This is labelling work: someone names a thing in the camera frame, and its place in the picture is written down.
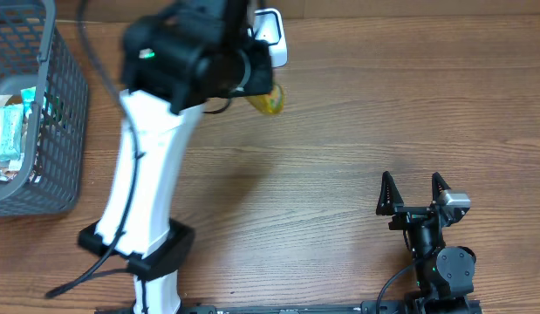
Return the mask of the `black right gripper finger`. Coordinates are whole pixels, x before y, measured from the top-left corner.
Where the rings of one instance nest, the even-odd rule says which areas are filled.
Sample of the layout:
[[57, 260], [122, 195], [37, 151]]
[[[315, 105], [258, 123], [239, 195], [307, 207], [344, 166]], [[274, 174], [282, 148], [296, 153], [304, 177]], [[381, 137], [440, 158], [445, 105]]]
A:
[[435, 172], [432, 174], [432, 196], [434, 202], [439, 200], [439, 197], [443, 191], [449, 189], [450, 186], [444, 181], [440, 173]]
[[376, 215], [397, 215], [404, 207], [403, 199], [395, 181], [388, 171], [382, 174]]

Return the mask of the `yellow oil bottle silver cap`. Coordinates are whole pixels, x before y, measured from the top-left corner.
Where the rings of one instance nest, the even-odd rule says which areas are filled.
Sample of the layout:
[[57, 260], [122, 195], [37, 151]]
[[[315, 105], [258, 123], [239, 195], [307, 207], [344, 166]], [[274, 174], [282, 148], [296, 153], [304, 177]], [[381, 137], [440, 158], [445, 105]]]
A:
[[284, 89], [278, 83], [273, 85], [270, 93], [249, 96], [246, 99], [262, 114], [277, 115], [284, 109]]

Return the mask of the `small teal packet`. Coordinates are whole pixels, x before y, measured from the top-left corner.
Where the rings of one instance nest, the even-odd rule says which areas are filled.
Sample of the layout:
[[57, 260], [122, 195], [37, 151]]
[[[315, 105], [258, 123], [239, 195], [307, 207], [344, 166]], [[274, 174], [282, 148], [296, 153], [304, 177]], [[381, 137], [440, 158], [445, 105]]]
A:
[[[22, 103], [24, 106], [24, 122], [29, 122], [29, 117], [32, 114], [32, 103], [35, 101], [37, 95], [37, 88], [35, 86], [22, 89], [21, 91]], [[43, 97], [42, 109], [49, 115], [51, 114], [51, 108], [47, 107], [47, 98]]]

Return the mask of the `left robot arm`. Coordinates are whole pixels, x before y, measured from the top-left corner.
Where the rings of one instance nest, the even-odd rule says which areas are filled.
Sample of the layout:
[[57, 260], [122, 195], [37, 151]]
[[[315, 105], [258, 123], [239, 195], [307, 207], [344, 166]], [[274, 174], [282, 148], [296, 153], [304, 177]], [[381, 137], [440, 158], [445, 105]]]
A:
[[122, 37], [120, 150], [104, 214], [79, 233], [100, 261], [120, 256], [133, 276], [135, 313], [178, 313], [178, 270], [195, 232], [171, 216], [188, 142], [209, 99], [269, 93], [268, 44], [251, 1], [177, 1]]

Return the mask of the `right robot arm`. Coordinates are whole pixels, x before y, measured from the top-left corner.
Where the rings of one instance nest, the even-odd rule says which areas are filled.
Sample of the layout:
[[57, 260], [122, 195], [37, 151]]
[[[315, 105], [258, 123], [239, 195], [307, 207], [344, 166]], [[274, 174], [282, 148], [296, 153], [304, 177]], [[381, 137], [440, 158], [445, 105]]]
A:
[[[476, 255], [465, 246], [448, 246], [442, 230], [471, 209], [464, 191], [452, 189], [439, 173], [432, 174], [432, 201], [424, 207], [407, 206], [391, 174], [382, 174], [376, 214], [389, 216], [390, 230], [400, 230], [412, 262], [393, 275], [380, 290], [371, 309], [376, 313], [480, 313], [478, 301], [468, 299], [474, 291]], [[399, 277], [415, 272], [418, 290], [389, 305], [383, 301], [387, 289]]]

